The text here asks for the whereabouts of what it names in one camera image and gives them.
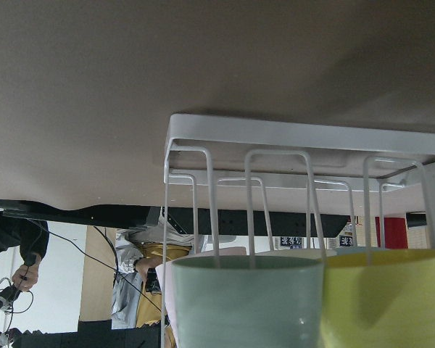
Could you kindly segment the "person hand in background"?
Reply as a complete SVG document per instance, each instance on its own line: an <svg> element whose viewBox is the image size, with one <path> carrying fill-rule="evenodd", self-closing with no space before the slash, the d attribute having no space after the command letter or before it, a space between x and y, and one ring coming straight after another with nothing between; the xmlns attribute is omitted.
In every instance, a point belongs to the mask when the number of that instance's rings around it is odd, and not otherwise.
<svg viewBox="0 0 435 348"><path fill-rule="evenodd" d="M36 256L35 262L31 266L21 265L12 276L13 285L22 292L29 291L38 282L38 272L41 263L41 256L33 253Z"/></svg>

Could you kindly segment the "light blue cup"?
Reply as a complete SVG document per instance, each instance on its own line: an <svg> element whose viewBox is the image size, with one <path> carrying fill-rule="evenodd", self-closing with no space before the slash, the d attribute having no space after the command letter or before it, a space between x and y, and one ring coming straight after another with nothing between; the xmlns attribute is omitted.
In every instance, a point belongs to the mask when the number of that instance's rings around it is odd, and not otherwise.
<svg viewBox="0 0 435 348"><path fill-rule="evenodd" d="M365 246L346 246L346 247L336 248L335 251L338 255L365 253L366 247Z"/></svg>

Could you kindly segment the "red cylinder can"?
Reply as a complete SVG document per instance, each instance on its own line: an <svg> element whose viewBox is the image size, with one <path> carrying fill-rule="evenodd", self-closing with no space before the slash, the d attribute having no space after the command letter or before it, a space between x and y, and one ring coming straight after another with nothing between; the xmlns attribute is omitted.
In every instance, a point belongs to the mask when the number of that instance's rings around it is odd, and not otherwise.
<svg viewBox="0 0 435 348"><path fill-rule="evenodd" d="M379 247L387 249L407 249L407 221L401 217L385 217L385 244L381 243L381 227L379 217L375 217L376 237Z"/></svg>

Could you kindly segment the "pink cup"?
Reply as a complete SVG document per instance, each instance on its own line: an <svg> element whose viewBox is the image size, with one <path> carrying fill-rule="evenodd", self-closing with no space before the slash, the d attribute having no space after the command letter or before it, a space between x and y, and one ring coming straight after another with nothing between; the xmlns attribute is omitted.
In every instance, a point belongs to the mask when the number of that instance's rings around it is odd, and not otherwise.
<svg viewBox="0 0 435 348"><path fill-rule="evenodd" d="M247 251L244 246L233 246L228 248L219 249L220 256L229 256L229 255L246 255ZM213 256L213 251L201 252L198 254L189 254L187 256L178 257L174 260L182 260L187 258L194 257L211 257ZM165 311L167 313L169 324L167 327L170 327L170 332L173 334L175 343L177 347L181 347L180 340L178 338L178 321L177 315L175 313L175 295L174 288L175 284L173 281L173 272L172 272L172 262L173 259L167 257L167 262L161 265L158 265L155 270L157 272L157 277L159 281L159 285L162 292L162 299L165 302Z"/></svg>

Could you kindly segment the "green cup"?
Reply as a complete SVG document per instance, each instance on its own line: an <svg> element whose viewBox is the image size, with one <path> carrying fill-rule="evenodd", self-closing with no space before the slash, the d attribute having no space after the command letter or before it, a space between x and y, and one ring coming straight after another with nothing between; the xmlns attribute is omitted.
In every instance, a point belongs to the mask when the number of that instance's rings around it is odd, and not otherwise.
<svg viewBox="0 0 435 348"><path fill-rule="evenodd" d="M323 263L196 257L172 264L180 347L316 347Z"/></svg>

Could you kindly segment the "yellow cup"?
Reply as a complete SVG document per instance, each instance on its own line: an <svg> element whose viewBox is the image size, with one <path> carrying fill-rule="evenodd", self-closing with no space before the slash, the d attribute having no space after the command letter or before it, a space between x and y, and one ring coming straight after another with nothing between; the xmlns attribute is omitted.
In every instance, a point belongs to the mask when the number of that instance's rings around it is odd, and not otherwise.
<svg viewBox="0 0 435 348"><path fill-rule="evenodd" d="M329 257L325 347L435 347L435 249Z"/></svg>

